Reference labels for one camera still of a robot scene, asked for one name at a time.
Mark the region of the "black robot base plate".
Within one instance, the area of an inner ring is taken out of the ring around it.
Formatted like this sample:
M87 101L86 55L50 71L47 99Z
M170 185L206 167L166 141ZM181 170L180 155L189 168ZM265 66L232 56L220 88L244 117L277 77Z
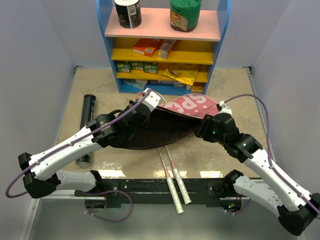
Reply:
M223 178L187 178L183 180L192 205L220 207L239 196ZM105 190L127 193L134 204L172 205L173 199L164 178L104 179Z

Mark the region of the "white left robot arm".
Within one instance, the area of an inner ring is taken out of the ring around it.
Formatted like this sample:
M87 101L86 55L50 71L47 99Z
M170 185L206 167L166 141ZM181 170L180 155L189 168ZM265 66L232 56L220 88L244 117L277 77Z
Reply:
M102 177L96 170L65 171L69 163L108 146L119 147L146 127L158 100L130 101L124 110L100 114L76 134L51 149L18 156L24 173L23 184L34 199L46 197L58 190L79 190L99 196L104 190Z

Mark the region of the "black shuttlecock tube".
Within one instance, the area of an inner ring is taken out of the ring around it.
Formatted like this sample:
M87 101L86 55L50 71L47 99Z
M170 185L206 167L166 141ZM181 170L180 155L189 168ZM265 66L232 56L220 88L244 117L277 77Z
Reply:
M96 96L93 94L86 94L83 97L83 105L81 111L80 129L88 124L95 118L95 103ZM84 168L91 165L91 155L86 154L75 161L78 167Z

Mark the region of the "pink badminton racket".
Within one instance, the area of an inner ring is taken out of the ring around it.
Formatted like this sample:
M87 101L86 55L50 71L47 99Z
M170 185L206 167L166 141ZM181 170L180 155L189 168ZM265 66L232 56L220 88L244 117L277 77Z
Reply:
M168 188L169 188L169 191L170 191L170 194L171 194L171 197L172 197L176 212L177 212L178 215L182 214L182 213L184 213L184 209L182 207L182 204L181 204L179 195L177 193L177 190L175 188L174 182L173 182L173 180L172 180L172 178L171 178L171 176L170 176L170 174L168 172L168 169L166 167L166 164L165 164L165 161L164 161L164 158L163 158L163 156L161 154L160 149L157 148L157 151L158 151L159 157L160 157L162 165L163 165L166 182L167 182L167 185L168 185Z
M169 152L169 149L168 147L165 145L164 146L166 152L167 152L167 155L170 159L170 164L171 164L171 171L172 171L172 174L177 182L177 185L179 186L179 190L181 192L181 195L182 195L182 198L183 198L183 201L184 201L184 204L187 205L187 204L190 204L192 201L190 199L190 196L188 194L188 191L186 189L186 186L183 182L183 179L180 175L180 172L178 171L177 167L176 167L176 164L174 163L173 159L172 159L172 156Z

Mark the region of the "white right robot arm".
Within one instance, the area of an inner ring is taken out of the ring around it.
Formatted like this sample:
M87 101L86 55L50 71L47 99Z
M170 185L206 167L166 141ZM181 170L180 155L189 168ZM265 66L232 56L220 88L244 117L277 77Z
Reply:
M206 142L219 143L231 157L245 164L267 184L267 187L259 187L233 170L222 185L227 196L238 193L250 198L272 212L294 236L300 236L319 216L319 193L310 193L288 176L252 135L239 131L230 114L206 115L193 132Z

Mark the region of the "pink sport racket bag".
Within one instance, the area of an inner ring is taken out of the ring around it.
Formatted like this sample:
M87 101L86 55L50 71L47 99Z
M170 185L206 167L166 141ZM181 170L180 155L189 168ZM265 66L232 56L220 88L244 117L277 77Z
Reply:
M147 126L137 130L133 137L121 143L111 143L113 148L147 150L174 143L200 125L205 115L218 113L217 103L210 97L189 93L158 106L149 117Z

